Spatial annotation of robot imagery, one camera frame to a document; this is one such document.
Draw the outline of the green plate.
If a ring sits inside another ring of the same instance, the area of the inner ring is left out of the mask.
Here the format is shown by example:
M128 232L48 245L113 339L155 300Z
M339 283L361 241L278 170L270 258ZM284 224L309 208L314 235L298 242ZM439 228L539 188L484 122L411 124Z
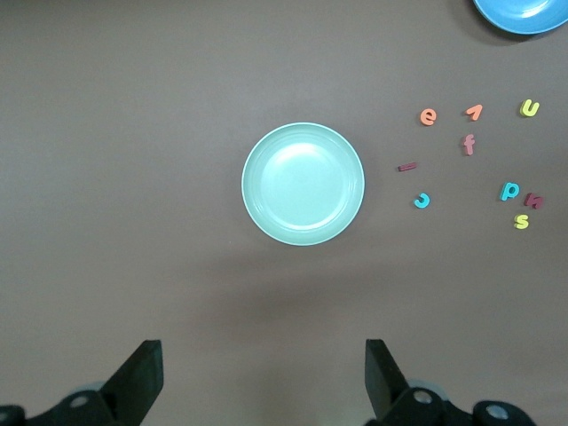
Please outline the green plate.
M276 241L317 245L358 215L365 172L351 143L312 122L271 130L254 145L241 174L241 196L255 225Z

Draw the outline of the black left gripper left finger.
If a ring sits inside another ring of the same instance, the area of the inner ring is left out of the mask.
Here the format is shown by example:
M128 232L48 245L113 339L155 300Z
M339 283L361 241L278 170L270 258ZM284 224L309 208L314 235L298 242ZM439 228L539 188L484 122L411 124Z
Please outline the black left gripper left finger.
M162 342L146 340L99 390L73 393L30 418L21 406L0 406L0 426L141 426L162 388Z

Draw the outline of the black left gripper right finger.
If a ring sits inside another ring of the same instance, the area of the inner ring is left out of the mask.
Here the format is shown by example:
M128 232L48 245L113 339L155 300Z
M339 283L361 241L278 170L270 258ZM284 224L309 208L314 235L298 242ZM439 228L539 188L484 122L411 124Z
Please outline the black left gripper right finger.
M467 413L438 392L409 384L381 339L366 340L365 386L375 413L365 426L535 426L510 403L481 400Z

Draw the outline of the blue plate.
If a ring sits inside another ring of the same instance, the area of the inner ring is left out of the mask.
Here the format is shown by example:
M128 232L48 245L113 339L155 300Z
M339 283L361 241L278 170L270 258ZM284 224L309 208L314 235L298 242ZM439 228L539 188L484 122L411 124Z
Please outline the blue plate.
M568 0L472 0L495 27L515 35L533 36L568 22Z

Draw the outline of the brown table cover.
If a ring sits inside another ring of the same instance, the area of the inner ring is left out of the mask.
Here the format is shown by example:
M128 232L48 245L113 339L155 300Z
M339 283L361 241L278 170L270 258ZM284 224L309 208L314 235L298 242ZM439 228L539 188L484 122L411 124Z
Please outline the brown table cover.
M289 122L365 169L317 246L241 198ZM159 339L145 426L361 426L369 338L464 410L568 426L568 24L515 36L471 0L0 2L0 404L41 413Z

